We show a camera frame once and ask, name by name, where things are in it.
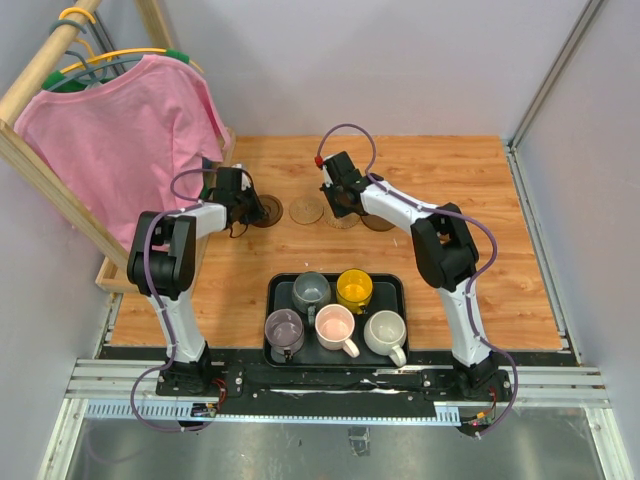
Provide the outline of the brown wooden coaster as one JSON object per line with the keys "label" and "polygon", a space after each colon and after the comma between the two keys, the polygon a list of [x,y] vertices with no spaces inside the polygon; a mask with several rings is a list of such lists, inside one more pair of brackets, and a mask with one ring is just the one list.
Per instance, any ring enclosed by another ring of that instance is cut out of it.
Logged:
{"label": "brown wooden coaster", "polygon": [[266,215],[260,220],[253,222],[252,225],[258,228],[274,226],[282,218],[284,211],[282,203],[277,197],[269,194],[259,195],[258,199]]}
{"label": "brown wooden coaster", "polygon": [[394,224],[376,215],[362,216],[361,221],[367,228],[376,232],[389,231],[395,227]]}

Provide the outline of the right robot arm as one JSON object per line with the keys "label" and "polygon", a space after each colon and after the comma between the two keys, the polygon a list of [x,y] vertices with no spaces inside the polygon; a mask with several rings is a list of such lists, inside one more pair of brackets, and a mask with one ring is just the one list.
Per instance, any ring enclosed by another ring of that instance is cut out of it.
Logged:
{"label": "right robot arm", "polygon": [[481,342],[484,327],[471,282],[479,254],[459,208],[421,202],[376,174],[364,176],[346,152],[316,156],[315,164],[323,172],[321,190],[336,217],[374,215],[410,235],[417,269],[445,309],[453,339],[454,390],[466,400],[480,397],[489,387],[481,363],[491,353]]}

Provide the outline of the woven rattan coaster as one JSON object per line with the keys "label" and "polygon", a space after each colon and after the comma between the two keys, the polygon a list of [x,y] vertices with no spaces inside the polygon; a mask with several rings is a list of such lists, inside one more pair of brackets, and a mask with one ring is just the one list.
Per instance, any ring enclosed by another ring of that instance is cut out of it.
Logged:
{"label": "woven rattan coaster", "polygon": [[350,213],[344,217],[335,217],[328,215],[325,219],[325,223],[334,229],[346,230],[353,228],[360,222],[360,216],[355,213]]}
{"label": "woven rattan coaster", "polygon": [[291,219],[300,225],[317,222],[324,214],[323,204],[313,196],[300,196],[293,200],[289,207]]}

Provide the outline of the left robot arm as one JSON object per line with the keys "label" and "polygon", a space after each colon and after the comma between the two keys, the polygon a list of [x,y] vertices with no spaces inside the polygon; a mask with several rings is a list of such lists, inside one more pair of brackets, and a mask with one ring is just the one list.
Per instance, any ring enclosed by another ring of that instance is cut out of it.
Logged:
{"label": "left robot arm", "polygon": [[210,350],[191,300],[197,241],[267,217],[242,165],[212,173],[215,183],[204,198],[176,210],[141,213],[129,253],[127,278],[153,306],[166,341],[157,387],[161,395],[200,396],[214,383]]}

